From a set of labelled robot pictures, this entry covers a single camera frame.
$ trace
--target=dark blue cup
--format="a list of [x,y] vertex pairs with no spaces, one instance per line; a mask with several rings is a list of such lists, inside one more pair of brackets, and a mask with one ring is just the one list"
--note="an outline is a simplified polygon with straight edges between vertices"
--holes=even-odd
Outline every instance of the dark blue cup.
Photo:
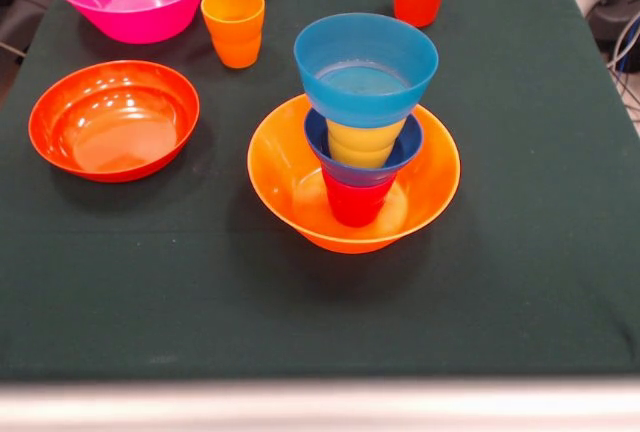
[[388,180],[411,162],[422,147],[423,141],[422,127],[413,114],[410,114],[384,166],[378,169],[363,169],[341,164],[331,158],[327,120],[314,109],[309,111],[304,121],[304,133],[322,168],[337,181],[353,187],[373,187]]

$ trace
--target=cable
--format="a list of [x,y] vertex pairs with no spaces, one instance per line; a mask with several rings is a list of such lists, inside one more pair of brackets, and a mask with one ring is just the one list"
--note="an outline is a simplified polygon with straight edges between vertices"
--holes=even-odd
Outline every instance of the cable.
[[0,48],[8,50],[9,52],[16,54],[18,57],[22,57],[23,59],[27,56],[27,54],[25,54],[21,50],[18,50],[15,47],[11,47],[9,44],[5,44],[4,42],[0,42]]
[[633,27],[633,25],[639,19],[640,19],[640,12],[638,12],[636,15],[633,16],[633,18],[627,23],[627,25],[622,30],[622,33],[618,36],[618,40],[616,41],[616,46],[613,49],[613,58],[607,63],[608,68],[610,69],[615,68],[616,64],[620,61],[620,59],[622,59],[625,55],[627,55],[627,52],[629,52],[635,45],[636,41],[638,40],[638,37],[640,37],[640,28],[633,35],[631,40],[629,40],[624,50],[620,52],[620,46],[622,45],[622,41],[624,40],[624,38],[627,36],[627,32],[629,32],[629,29],[631,29],[631,27]]
[[[609,72],[611,72],[611,74],[613,74],[613,76],[615,77],[615,73],[611,71],[611,69],[609,69]],[[640,105],[640,98],[638,98],[638,96],[636,94],[633,93],[633,91],[627,87],[626,84],[624,84],[623,82],[620,83],[620,85],[622,85],[623,89],[629,94],[629,96],[635,100],[635,102]]]

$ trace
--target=cup rim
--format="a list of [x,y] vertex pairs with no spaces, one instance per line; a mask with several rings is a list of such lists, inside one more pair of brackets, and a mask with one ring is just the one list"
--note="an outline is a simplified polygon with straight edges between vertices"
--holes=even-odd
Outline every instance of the cup rim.
[[260,0],[260,7],[258,8],[257,12],[253,15],[250,15],[249,17],[243,17],[242,19],[234,19],[234,20],[227,20],[227,19],[221,19],[219,17],[215,17],[207,12],[205,12],[204,10],[204,2],[205,0],[201,0],[200,1],[200,11],[202,12],[202,15],[204,15],[206,18],[213,20],[215,22],[218,22],[220,24],[242,24],[244,22],[249,22],[250,20],[256,19],[258,17],[260,17],[260,15],[262,15],[262,13],[264,12],[265,9],[265,0]]
[[337,160],[333,159],[329,155],[323,153],[321,149],[316,147],[316,145],[313,143],[313,141],[311,140],[311,138],[307,134],[307,121],[312,117],[313,114],[317,114],[324,121],[325,125],[327,123],[327,118],[324,117],[320,112],[315,110],[313,107],[311,109],[309,109],[309,112],[307,112],[307,115],[305,116],[305,119],[304,119],[304,135],[305,135],[305,137],[307,139],[307,142],[309,143],[309,146],[311,147],[311,150],[313,151],[314,154],[316,154],[316,156],[321,156],[322,157],[322,160],[320,160],[320,157],[318,157],[318,160],[320,160],[321,163],[323,161],[326,161],[328,164],[330,164],[332,166],[337,166],[337,167],[340,167],[342,169],[349,170],[351,172],[360,172],[360,173],[385,172],[385,171],[390,171],[392,169],[396,169],[394,172],[397,173],[398,170],[402,169],[409,162],[411,162],[411,160],[416,155],[418,155],[418,153],[420,152],[420,149],[422,148],[422,146],[424,144],[424,131],[422,130],[422,125],[420,124],[420,121],[413,116],[413,113],[410,113],[409,115],[407,115],[407,117],[406,117],[407,121],[402,126],[402,129],[400,129],[400,133],[398,134],[398,137],[396,138],[396,140],[398,140],[398,138],[400,137],[402,132],[405,130],[405,127],[407,127],[407,122],[411,121],[412,123],[415,123],[415,125],[418,126],[418,130],[420,131],[420,143],[418,144],[418,147],[416,148],[416,151],[413,154],[411,154],[409,157],[406,157],[402,162],[399,162],[399,163],[394,164],[392,166],[383,165],[382,167],[377,167],[377,168],[354,167],[352,165],[347,165],[347,164],[343,164],[341,162],[338,162]]

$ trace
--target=table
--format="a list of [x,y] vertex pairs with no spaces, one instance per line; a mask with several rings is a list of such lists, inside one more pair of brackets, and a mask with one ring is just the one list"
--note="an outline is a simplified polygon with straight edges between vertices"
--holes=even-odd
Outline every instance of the table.
[[[225,69],[201,17],[166,42],[104,37],[56,0],[0,112],[0,378],[434,378],[640,370],[640,147],[574,0],[444,0],[422,104],[462,180],[427,229],[321,250],[272,216],[245,154],[301,93],[300,30],[391,0],[266,0],[255,66]],[[201,122],[175,162],[104,185],[27,137],[64,75],[136,58],[183,72]]]

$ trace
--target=stacked cups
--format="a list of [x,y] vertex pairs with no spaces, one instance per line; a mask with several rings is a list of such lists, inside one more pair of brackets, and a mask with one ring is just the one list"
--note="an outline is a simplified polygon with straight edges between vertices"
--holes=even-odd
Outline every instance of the stacked cups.
[[355,13],[306,27],[294,55],[313,106],[305,132],[333,214],[367,225],[422,144],[411,111],[438,67],[436,48],[399,20]]

